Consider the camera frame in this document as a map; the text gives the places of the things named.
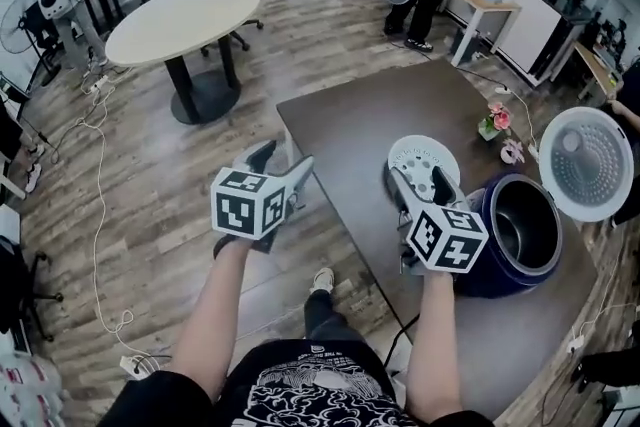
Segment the table pedestal base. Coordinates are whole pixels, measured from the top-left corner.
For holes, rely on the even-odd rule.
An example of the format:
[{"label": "table pedestal base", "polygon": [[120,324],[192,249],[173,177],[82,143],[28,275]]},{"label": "table pedestal base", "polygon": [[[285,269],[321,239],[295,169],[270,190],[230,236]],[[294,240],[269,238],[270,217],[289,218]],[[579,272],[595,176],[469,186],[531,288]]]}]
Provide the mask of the table pedestal base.
[{"label": "table pedestal base", "polygon": [[240,91],[230,89],[222,71],[208,71],[191,77],[190,96],[198,112],[198,121],[190,119],[178,92],[171,99],[173,116],[185,125],[216,121],[229,112],[240,98]]}]

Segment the shorts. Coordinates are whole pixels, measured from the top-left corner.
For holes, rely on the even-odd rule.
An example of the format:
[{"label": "shorts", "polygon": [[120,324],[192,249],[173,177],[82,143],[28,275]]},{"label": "shorts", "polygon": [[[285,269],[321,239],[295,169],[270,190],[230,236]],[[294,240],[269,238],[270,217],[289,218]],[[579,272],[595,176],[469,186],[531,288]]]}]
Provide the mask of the shorts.
[{"label": "shorts", "polygon": [[22,127],[9,116],[3,104],[0,104],[0,153],[8,160],[16,158],[20,147]]}]

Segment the graphic print t-shirt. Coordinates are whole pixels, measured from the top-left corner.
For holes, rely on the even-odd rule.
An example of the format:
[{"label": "graphic print t-shirt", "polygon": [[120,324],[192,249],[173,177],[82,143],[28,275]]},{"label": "graphic print t-shirt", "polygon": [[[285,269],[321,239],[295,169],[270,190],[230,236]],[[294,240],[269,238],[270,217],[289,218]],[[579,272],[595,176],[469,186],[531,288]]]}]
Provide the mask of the graphic print t-shirt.
[{"label": "graphic print t-shirt", "polygon": [[[424,426],[394,400],[382,363],[362,342],[280,340],[251,351],[211,404],[194,381],[160,371],[128,383],[100,427]],[[477,413],[441,418],[432,427],[491,427]]]}]

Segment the forearm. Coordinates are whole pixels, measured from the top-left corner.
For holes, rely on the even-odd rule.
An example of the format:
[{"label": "forearm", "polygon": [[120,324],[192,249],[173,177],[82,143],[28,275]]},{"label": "forearm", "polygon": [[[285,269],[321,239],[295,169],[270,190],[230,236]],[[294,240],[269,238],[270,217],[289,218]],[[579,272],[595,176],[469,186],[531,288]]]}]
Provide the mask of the forearm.
[{"label": "forearm", "polygon": [[214,261],[195,310],[176,345],[170,370],[216,400],[227,377],[238,331],[238,306],[251,241],[227,244]]},{"label": "forearm", "polygon": [[629,124],[640,133],[640,116],[633,113],[628,107],[625,107],[623,116],[627,119]]},{"label": "forearm", "polygon": [[428,273],[407,375],[407,409],[426,423],[462,409],[454,308],[451,275]]}]

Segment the round white table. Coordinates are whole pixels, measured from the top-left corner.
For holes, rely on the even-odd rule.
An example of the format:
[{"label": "round white table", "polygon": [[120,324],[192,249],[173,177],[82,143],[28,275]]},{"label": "round white table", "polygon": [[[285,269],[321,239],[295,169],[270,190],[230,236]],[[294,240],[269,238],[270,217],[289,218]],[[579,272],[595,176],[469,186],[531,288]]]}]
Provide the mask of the round white table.
[{"label": "round white table", "polygon": [[[204,124],[229,112],[240,97],[229,33],[260,0],[151,0],[127,16],[106,45],[109,60],[134,67],[164,61],[176,88],[171,112],[186,124]],[[223,71],[191,77],[182,57],[218,40]]]}]

